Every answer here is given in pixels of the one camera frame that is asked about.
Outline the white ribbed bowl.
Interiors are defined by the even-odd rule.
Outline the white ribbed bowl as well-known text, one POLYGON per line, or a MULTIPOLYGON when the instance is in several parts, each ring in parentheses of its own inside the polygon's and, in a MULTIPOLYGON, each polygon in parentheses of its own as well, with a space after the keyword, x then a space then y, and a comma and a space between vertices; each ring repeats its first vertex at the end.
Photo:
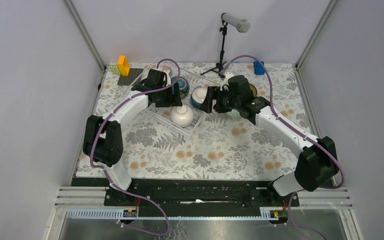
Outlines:
POLYGON ((170 112, 170 120, 179 127, 188 127, 194 120, 194 112, 188 105, 175 106, 170 112))

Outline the light green celadon bowl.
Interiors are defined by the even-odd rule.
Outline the light green celadon bowl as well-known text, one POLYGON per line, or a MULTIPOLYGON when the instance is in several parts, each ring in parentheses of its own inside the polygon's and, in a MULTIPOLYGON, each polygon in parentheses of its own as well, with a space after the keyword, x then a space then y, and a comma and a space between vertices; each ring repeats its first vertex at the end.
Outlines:
POLYGON ((232 119, 241 118, 241 114, 237 110, 232 110, 226 114, 232 119))

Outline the dark patterned bowl tan inside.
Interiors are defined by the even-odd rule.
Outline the dark patterned bowl tan inside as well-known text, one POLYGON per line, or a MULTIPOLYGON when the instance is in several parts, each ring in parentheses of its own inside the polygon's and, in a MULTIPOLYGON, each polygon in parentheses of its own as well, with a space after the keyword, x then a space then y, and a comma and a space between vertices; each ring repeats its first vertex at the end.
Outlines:
POLYGON ((256 97, 258 94, 257 88, 251 83, 249 83, 248 85, 249 85, 250 90, 252 91, 253 96, 256 97))

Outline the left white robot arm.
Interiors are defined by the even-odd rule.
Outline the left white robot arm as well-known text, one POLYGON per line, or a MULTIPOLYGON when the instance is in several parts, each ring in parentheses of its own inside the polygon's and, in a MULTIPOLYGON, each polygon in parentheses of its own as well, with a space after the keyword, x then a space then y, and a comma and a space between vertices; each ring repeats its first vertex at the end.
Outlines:
POLYGON ((124 206, 132 204, 135 192, 129 188, 132 178, 120 162, 124 152, 122 127, 150 105, 181 107, 179 77, 151 69, 135 84, 118 106, 103 116, 91 115, 86 121, 82 151, 93 168, 102 169, 116 199, 124 206))

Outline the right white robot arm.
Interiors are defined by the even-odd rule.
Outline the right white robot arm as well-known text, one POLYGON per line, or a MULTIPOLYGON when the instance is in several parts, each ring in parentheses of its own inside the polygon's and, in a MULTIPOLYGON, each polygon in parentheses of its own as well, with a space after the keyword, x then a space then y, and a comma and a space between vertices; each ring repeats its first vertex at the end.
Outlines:
POLYGON ((273 206, 281 205, 291 193, 316 190, 340 172, 334 141, 307 133, 283 118, 269 100, 254 96, 243 75, 225 79, 223 86, 209 86, 199 109, 206 113, 235 110, 280 140, 297 157, 295 170, 275 179, 266 193, 273 206))

